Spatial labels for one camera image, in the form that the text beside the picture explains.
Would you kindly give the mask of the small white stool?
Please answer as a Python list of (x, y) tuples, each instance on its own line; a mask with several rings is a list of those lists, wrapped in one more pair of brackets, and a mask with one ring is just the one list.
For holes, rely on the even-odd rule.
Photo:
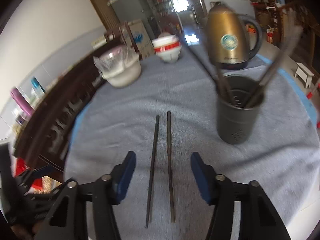
[(310, 88), (314, 74), (303, 63), (297, 62), (297, 68), (296, 68), (294, 77), (300, 77), (300, 79), (305, 83), (304, 87)]

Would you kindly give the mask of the white bowl with plastic bag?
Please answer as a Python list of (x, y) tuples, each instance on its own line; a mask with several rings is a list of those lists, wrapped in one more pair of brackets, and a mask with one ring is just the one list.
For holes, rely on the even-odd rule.
[(139, 54), (128, 46), (116, 46), (93, 57), (93, 62), (101, 77), (113, 87), (121, 88), (134, 83), (142, 72)]

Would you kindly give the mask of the teal thermos bottle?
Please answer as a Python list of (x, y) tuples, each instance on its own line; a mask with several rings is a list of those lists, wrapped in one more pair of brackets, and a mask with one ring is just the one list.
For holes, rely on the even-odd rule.
[(45, 89), (42, 87), (42, 85), (39, 83), (36, 77), (31, 78), (31, 84), (33, 86), (34, 91), (37, 94), (42, 95), (46, 93)]

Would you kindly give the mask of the wooden stair railing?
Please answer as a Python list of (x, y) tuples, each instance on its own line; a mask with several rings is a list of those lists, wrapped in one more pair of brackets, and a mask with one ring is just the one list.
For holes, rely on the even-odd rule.
[(277, 44), (281, 44), (289, 36), (290, 26), (300, 25), (304, 31), (304, 43), (309, 57), (316, 52), (316, 42), (319, 41), (319, 17), (316, 17), (301, 0), (295, 0), (279, 7), (273, 3), (268, 9), (273, 20), (273, 29), (276, 31)]

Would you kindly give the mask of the grey tablecloth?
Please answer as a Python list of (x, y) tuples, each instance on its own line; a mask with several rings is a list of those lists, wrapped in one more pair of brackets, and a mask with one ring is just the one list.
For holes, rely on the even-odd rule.
[[(204, 239), (213, 214), (201, 198), (190, 156), (229, 179), (259, 181), (285, 224), (319, 185), (319, 137), (300, 98), (284, 74), (266, 91), (249, 139), (231, 145), (216, 130), (216, 92), (187, 51), (174, 64), (158, 57), (141, 63), (129, 87), (103, 85), (79, 115), (65, 164), (65, 178), (95, 181), (121, 163), (129, 151), (137, 166), (124, 201), (115, 207), (122, 239)], [(171, 111), (172, 177), (176, 221), (171, 222), (167, 157), (167, 111)], [(156, 116), (156, 163), (149, 227), (145, 228)]]

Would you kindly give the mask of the bronze electric kettle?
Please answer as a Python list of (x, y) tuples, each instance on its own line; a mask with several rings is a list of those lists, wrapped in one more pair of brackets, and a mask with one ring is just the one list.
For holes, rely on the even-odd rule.
[[(246, 25), (256, 31), (251, 49)], [(241, 70), (258, 53), (263, 41), (259, 23), (247, 15), (240, 15), (223, 3), (217, 3), (208, 12), (206, 23), (207, 51), (211, 64), (225, 70)]]

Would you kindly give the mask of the white appliance cardboard box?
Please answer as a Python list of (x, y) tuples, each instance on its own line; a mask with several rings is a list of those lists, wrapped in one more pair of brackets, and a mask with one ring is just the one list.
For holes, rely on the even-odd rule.
[(147, 58), (152, 56), (155, 51), (153, 49), (152, 41), (144, 27), (142, 20), (134, 20), (128, 22), (129, 28), (133, 39), (138, 47), (139, 52), (142, 55), (142, 58)]

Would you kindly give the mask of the dark carved wooden sideboard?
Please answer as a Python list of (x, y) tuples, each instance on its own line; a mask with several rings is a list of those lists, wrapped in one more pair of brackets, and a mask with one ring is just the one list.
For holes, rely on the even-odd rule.
[(105, 83), (94, 65), (94, 57), (121, 45), (115, 38), (71, 66), (48, 89), (31, 118), (22, 126), (14, 146), (14, 156), (29, 168), (50, 165), (51, 178), (62, 182), (71, 131), (78, 114)]

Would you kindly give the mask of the pink thermos bottle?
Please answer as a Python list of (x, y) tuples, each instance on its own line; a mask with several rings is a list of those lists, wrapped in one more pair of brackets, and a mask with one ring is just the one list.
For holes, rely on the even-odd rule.
[(33, 107), (31, 107), (31, 105), (27, 102), (27, 100), (23, 97), (23, 95), (16, 87), (13, 87), (11, 89), (10, 95), (27, 116), (32, 116), (32, 114), (34, 113)]

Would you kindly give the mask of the grey refrigerator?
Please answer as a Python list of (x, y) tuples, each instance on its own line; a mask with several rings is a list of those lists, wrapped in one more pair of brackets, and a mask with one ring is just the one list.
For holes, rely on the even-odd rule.
[(141, 20), (151, 40), (159, 34), (159, 27), (147, 0), (109, 0), (120, 22)]

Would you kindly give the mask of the dark grey utensil holder cup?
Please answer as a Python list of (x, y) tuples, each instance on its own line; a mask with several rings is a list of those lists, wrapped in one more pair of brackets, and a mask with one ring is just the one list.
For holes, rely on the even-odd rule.
[(219, 137), (232, 145), (245, 142), (252, 134), (253, 127), (265, 96), (261, 94), (256, 104), (250, 108), (241, 107), (242, 100), (257, 84), (255, 80), (243, 75), (229, 75), (226, 77), (231, 85), (236, 104), (227, 102), (217, 92), (217, 133)]

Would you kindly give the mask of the stacked red white bowls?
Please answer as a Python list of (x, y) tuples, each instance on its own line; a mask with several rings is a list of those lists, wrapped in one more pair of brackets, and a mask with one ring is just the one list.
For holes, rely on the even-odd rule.
[(177, 35), (167, 35), (152, 40), (155, 54), (165, 63), (178, 61), (182, 49), (180, 38)]

